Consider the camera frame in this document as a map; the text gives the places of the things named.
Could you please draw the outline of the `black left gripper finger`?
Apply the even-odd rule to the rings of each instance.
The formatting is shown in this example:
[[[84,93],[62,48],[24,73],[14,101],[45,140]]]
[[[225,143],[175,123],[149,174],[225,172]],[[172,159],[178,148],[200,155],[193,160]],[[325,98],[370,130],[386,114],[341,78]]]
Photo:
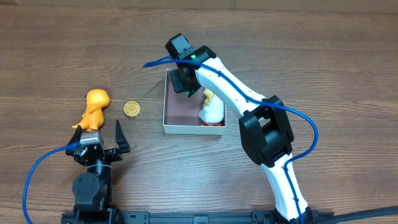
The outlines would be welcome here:
[[[122,131],[121,124],[118,119],[116,120],[115,126],[115,140],[121,154],[129,153],[131,151],[130,145]]]
[[[82,132],[83,132],[83,130],[82,130],[81,126],[78,125],[76,130],[75,130],[75,132],[74,132],[74,134],[73,134],[73,136],[72,136],[72,138],[71,138],[71,140],[69,141],[69,145],[79,143],[81,135],[82,135]]]

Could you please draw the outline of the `green round cap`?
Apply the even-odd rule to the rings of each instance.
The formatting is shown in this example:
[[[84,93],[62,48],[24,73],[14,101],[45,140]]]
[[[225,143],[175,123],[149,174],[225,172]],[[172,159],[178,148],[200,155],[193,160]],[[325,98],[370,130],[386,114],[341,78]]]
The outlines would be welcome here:
[[[195,94],[195,91],[193,91],[193,90],[186,91],[185,94],[190,98],[191,96],[193,96]]]

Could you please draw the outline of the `orange dinosaur toy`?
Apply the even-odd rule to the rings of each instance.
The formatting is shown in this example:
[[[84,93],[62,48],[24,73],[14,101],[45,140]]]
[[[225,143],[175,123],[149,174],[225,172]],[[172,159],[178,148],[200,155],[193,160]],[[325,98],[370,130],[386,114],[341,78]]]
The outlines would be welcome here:
[[[110,103],[110,97],[107,92],[102,89],[90,90],[86,97],[86,110],[82,115],[81,121],[73,125],[76,129],[80,126],[87,131],[98,131],[104,123],[103,108]]]

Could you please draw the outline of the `white box pink inside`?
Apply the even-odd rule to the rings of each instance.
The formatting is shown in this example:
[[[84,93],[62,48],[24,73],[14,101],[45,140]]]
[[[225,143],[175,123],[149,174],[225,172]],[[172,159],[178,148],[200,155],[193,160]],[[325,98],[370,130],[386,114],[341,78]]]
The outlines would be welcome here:
[[[190,98],[185,93],[174,92],[171,68],[165,72],[163,127],[166,134],[220,135],[226,129],[226,106],[220,126],[206,126],[199,117],[205,95],[201,87]]]

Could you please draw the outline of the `yellow round cap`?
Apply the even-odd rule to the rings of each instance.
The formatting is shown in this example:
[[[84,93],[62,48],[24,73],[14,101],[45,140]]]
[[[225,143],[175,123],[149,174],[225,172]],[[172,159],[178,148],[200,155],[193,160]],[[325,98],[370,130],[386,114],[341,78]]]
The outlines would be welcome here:
[[[126,116],[130,118],[136,118],[140,115],[141,113],[141,107],[139,103],[136,101],[128,101],[123,108],[123,111]]]

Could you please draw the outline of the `white and yellow duck toy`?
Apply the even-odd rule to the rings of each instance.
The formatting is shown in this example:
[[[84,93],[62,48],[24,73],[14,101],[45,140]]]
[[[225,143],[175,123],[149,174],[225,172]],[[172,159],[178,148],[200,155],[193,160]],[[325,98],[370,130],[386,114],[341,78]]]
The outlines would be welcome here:
[[[224,120],[224,103],[212,91],[205,88],[203,108],[199,112],[202,126],[221,126]]]

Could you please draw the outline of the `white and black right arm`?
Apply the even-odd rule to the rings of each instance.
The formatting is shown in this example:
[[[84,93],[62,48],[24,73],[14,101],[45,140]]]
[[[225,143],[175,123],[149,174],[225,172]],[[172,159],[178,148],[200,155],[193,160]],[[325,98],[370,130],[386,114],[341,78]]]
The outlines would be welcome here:
[[[239,119],[242,147],[255,164],[263,167],[282,222],[307,221],[310,208],[292,167],[294,135],[283,102],[248,88],[214,51],[205,45],[194,48],[182,34],[172,37],[165,48],[177,65],[171,73],[174,91],[192,96],[204,87],[232,109]]]

